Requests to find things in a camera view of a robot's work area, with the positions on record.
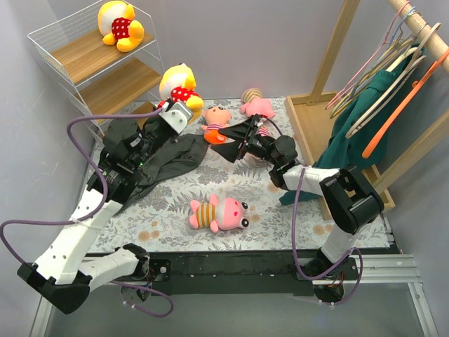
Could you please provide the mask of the yellow bear plush polka shirt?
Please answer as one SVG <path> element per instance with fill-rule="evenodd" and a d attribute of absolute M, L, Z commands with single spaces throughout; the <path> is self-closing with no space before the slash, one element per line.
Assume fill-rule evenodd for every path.
<path fill-rule="evenodd" d="M 125 1 L 108 1 L 98 11 L 98 29 L 102 42 L 116 46 L 127 53 L 135 50 L 143 41 L 145 29 L 135 19 L 135 9 Z"/>

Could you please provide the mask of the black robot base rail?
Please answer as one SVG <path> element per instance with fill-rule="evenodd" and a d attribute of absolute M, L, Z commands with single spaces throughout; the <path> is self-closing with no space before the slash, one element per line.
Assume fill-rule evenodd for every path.
<path fill-rule="evenodd" d="M 301 277 L 289 251 L 216 251 L 153 253 L 136 275 L 101 272 L 109 257 L 93 254 L 80 271 L 91 289 L 110 282 L 150 286 L 171 295 L 289 293 L 331 303 L 346 298 L 356 284 L 407 284 L 420 274 L 410 254 L 396 248 L 353 252 L 330 275 L 317 280 Z"/>

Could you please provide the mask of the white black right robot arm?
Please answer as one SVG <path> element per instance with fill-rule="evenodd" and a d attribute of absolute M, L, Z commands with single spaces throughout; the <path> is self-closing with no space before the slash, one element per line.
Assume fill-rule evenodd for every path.
<path fill-rule="evenodd" d="M 302 165 L 293 138 L 263 136 L 261 127 L 262 116 L 255 114 L 240 124 L 221 128 L 218 133 L 230 141 L 212 149 L 229 162 L 251 154 L 272 164 L 269 176 L 276 187 L 294 191 L 296 195 L 308 192 L 325 199 L 334 221 L 333 229 L 314 259 L 305 265 L 300 265 L 298 260 L 294 263 L 303 279 L 333 279 L 355 250 L 357 234 L 383 212 L 384 203 L 357 166 Z"/>

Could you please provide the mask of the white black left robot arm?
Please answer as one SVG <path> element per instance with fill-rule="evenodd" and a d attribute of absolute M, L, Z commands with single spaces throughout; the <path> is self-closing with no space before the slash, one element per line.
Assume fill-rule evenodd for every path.
<path fill-rule="evenodd" d="M 144 127 L 130 115 L 115 117 L 102 139 L 103 149 L 86 191 L 46 251 L 33 263 L 22 262 L 17 274 L 64 314 L 73 313 L 98 287 L 121 277 L 135 281 L 151 274 L 149 254 L 126 244 L 89 263 L 83 258 L 104 226 L 130 201 L 143 181 L 144 165 L 178 137 L 188 118 L 155 111 Z"/>

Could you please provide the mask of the orange bear plush polka shirt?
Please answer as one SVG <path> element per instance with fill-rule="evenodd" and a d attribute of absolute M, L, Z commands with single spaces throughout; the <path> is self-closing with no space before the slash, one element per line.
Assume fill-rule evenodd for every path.
<path fill-rule="evenodd" d="M 167 99 L 174 103 L 184 103 L 193 114 L 189 124 L 193 123 L 202 113 L 204 102 L 196 92 L 196 79 L 192 69 L 185 63 L 172 66 L 165 71 L 159 84 L 161 102 L 157 109 L 161 108 Z"/>

